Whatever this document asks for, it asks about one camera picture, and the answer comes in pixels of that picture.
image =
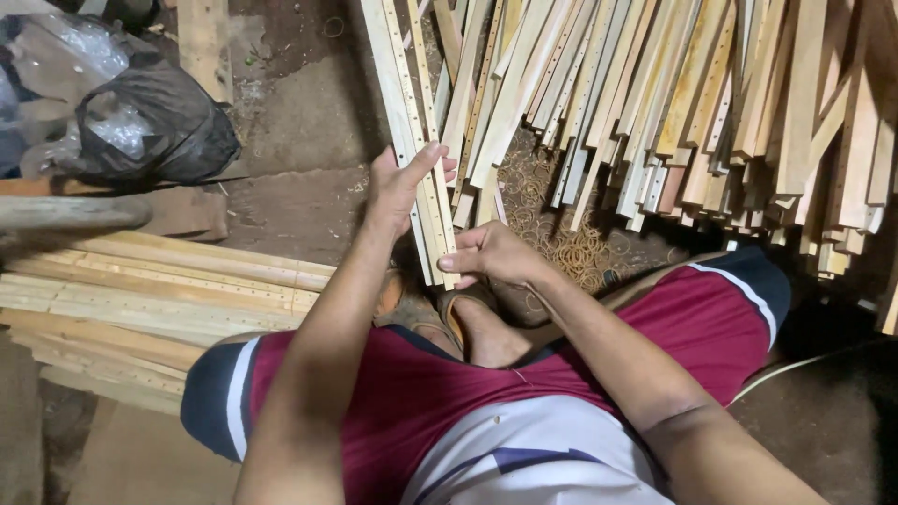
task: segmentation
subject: black plastic bag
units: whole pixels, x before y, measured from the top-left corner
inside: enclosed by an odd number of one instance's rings
[[[240,154],[231,121],[205,90],[171,66],[152,45],[123,32],[116,39],[129,56],[128,69],[84,96],[75,110],[81,155],[60,165],[67,175],[111,185],[163,180],[198,182],[221,173]],[[153,135],[143,137],[135,159],[103,140],[87,125],[88,105],[114,94],[137,110]]]

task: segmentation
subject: dirt floor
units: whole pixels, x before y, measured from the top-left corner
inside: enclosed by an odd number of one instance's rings
[[[212,189],[226,191],[233,212],[231,237],[222,245],[336,265],[362,215],[365,164],[390,138],[357,3],[230,0],[230,8],[235,103],[229,113],[252,177]],[[160,21],[177,32],[172,13],[161,13]],[[176,60],[173,43],[154,42]],[[604,292],[642,272],[719,248],[719,235],[653,219],[642,234],[633,234],[598,213],[578,234],[557,232],[570,212],[559,217],[545,211],[550,163],[544,153],[533,152],[533,144],[532,134],[519,131],[500,171],[510,226],[584,288]],[[534,300],[518,303],[533,310],[531,321],[544,317]],[[819,315],[805,317],[822,321]],[[801,321],[781,339],[807,341],[818,330],[834,328],[847,332],[842,337],[860,338],[850,325],[811,328]],[[786,353],[790,358],[815,354],[814,346],[796,345],[798,353]],[[892,501],[898,494],[890,483],[898,479],[886,451],[894,447],[898,395],[888,386],[894,367],[887,358],[896,352],[889,343],[789,371],[731,412],[827,500]],[[47,498],[64,503],[95,401],[42,387]]]

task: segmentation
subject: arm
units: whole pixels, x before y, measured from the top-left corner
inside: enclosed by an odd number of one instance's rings
[[[344,501],[339,433],[374,305],[392,247],[409,229],[418,182],[443,154],[428,146],[400,171],[387,148],[372,164],[365,222],[286,351],[252,432],[235,503]]]
[[[529,288],[655,452],[679,501],[823,502],[689,372],[506,227],[489,223],[459,235],[456,243],[460,252],[444,258],[441,268]],[[462,278],[462,284],[471,282]]]

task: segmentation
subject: concrete floor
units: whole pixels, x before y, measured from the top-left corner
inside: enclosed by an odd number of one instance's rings
[[[230,115],[253,177],[224,184],[236,216],[230,217],[231,237],[222,245],[335,265],[361,215],[365,164],[390,138],[357,3],[230,0],[230,8],[236,95]],[[162,21],[176,32],[171,13],[163,13]],[[157,43],[177,54],[167,40]],[[522,131],[515,140],[510,163],[533,172],[532,136]],[[509,194],[506,205],[512,211],[533,208],[534,230],[551,227],[554,220],[542,212],[540,201],[522,202]],[[607,254],[595,262],[601,290],[682,261],[688,253],[719,247],[719,237],[651,219],[642,235],[616,231],[618,223],[609,217],[595,219],[601,221]],[[821,317],[804,318],[784,341],[813,341],[821,328],[845,328],[810,327],[806,321]],[[850,328],[841,336],[855,337]],[[798,348],[812,349],[802,345]],[[887,359],[894,353],[894,344],[886,344],[787,372],[752,391],[731,412],[827,500],[893,501],[898,493],[890,483],[898,480],[885,455],[894,447],[898,426],[898,396],[887,387],[894,383],[889,374],[894,361]],[[67,394],[45,394],[57,405],[47,421],[48,444],[59,447],[58,455],[51,451],[51,463],[54,455],[58,462],[73,457],[89,425],[84,420],[92,416],[89,398],[72,400]],[[66,465],[59,468],[49,502],[65,500]]]

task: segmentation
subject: white cable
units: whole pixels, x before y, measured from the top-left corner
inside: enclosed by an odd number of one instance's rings
[[[809,364],[811,364],[811,363],[814,363],[815,361],[820,361],[821,359],[829,358],[830,356],[835,356],[835,355],[837,355],[837,354],[842,354],[843,352],[848,352],[848,351],[850,351],[850,350],[857,350],[857,349],[860,349],[860,348],[862,348],[862,347],[866,347],[866,346],[868,346],[868,345],[873,345],[873,344],[877,344],[877,343],[882,343],[882,342],[884,342],[884,341],[892,341],[892,340],[893,340],[893,337],[883,337],[883,338],[880,338],[880,339],[876,339],[876,340],[874,340],[874,341],[863,342],[863,343],[860,343],[860,344],[858,344],[858,345],[853,345],[853,346],[851,346],[851,347],[846,347],[845,349],[834,350],[833,352],[828,352],[828,353],[822,354],[822,355],[820,355],[820,356],[815,356],[815,357],[813,357],[813,358],[803,359],[803,360],[798,361],[798,362],[796,362],[796,363],[792,363],[791,365],[788,365],[788,366],[786,366],[786,367],[783,367],[783,368],[779,368],[779,369],[773,370],[773,371],[770,372],[769,374],[766,374],[766,375],[763,375],[763,376],[761,376],[761,377],[758,377],[756,380],[752,381],[751,384],[749,384],[745,389],[743,389],[742,391],[740,391],[739,394],[737,394],[737,395],[735,396],[735,398],[733,398],[733,401],[730,402],[730,405],[732,405],[733,403],[736,403],[737,401],[739,401],[740,398],[742,398],[743,396],[745,396],[746,394],[748,394],[748,392],[751,391],[751,390],[753,390],[755,387],[761,385],[762,382],[766,381],[767,379],[769,379],[769,378],[771,378],[771,377],[778,376],[779,374],[781,374],[781,373],[783,373],[783,372],[788,372],[789,370],[791,370],[791,369],[793,369],[793,368],[803,367],[804,365],[809,365]]]

